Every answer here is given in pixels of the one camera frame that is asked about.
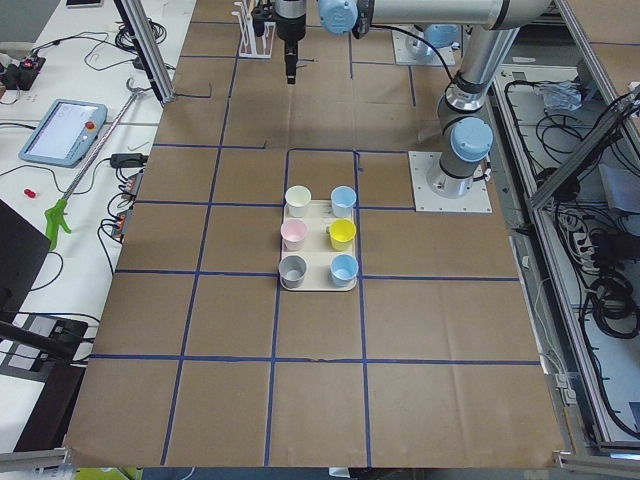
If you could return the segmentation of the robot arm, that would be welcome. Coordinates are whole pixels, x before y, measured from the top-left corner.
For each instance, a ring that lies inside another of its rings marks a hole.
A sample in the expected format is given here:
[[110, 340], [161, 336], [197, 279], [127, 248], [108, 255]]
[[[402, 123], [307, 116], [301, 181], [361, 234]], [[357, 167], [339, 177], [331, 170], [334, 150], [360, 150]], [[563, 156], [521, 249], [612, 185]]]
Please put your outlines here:
[[426, 174], [434, 193], [457, 199], [468, 193], [477, 166], [488, 156], [493, 131], [476, 116], [519, 29], [542, 15], [548, 1], [319, 1], [321, 25], [332, 34], [361, 38], [371, 27], [396, 24], [471, 25], [462, 61], [438, 104], [445, 139], [438, 163]]

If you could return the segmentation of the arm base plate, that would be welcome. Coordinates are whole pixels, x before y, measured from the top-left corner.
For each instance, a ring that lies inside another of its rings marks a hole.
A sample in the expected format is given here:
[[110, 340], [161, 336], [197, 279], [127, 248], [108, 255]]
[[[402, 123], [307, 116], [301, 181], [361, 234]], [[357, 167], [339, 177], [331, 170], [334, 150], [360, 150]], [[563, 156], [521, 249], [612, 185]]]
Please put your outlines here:
[[409, 171], [418, 213], [490, 214], [485, 176], [478, 166], [468, 179], [448, 177], [440, 168], [440, 152], [409, 151]]
[[[456, 63], [454, 51], [460, 46], [461, 41], [459, 25], [396, 25], [396, 28], [423, 38], [436, 47], [447, 66], [453, 66]], [[427, 44], [398, 31], [392, 32], [392, 38], [396, 64], [442, 67], [438, 55]]]

